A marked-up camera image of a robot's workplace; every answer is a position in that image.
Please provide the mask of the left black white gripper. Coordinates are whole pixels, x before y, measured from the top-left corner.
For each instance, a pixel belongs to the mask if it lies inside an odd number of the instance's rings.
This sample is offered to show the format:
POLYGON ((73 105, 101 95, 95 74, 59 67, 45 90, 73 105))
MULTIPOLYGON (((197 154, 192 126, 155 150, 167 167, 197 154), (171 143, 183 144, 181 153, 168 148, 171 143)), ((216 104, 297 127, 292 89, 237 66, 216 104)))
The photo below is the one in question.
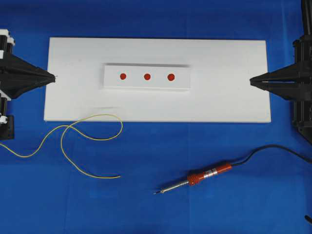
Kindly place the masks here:
POLYGON ((6 104, 22 94, 55 82, 55 76, 12 55, 15 40, 7 29, 0 30, 0 126, 7 124, 6 104), (32 75, 46 79, 13 80, 11 75, 32 75))

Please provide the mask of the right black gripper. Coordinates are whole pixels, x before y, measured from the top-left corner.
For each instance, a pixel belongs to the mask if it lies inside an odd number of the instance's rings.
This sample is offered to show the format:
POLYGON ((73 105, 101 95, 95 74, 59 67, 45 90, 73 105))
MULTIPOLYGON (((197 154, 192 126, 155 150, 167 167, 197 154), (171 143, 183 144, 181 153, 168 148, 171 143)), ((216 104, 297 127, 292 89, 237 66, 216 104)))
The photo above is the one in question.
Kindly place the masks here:
POLYGON ((312 37, 293 42, 295 64, 250 79, 250 85, 293 102, 293 126, 312 142, 312 37))

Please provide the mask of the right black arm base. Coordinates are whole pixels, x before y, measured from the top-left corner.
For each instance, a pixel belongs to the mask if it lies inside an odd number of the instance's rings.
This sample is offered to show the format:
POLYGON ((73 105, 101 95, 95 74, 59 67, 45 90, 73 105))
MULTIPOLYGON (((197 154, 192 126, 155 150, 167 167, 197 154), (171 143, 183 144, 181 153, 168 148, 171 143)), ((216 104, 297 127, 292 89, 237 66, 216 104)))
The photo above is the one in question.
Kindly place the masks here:
POLYGON ((301 1, 301 12, 305 35, 312 34, 312 0, 301 1))

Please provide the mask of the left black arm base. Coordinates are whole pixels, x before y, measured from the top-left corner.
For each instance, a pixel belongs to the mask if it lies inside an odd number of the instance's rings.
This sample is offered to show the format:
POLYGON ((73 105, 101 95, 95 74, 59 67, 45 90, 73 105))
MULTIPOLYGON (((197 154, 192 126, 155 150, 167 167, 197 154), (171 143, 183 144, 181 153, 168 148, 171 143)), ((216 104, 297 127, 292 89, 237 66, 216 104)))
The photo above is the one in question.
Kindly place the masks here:
POLYGON ((0 125, 0 140, 10 140, 14 137, 14 116, 8 116, 7 123, 0 125))

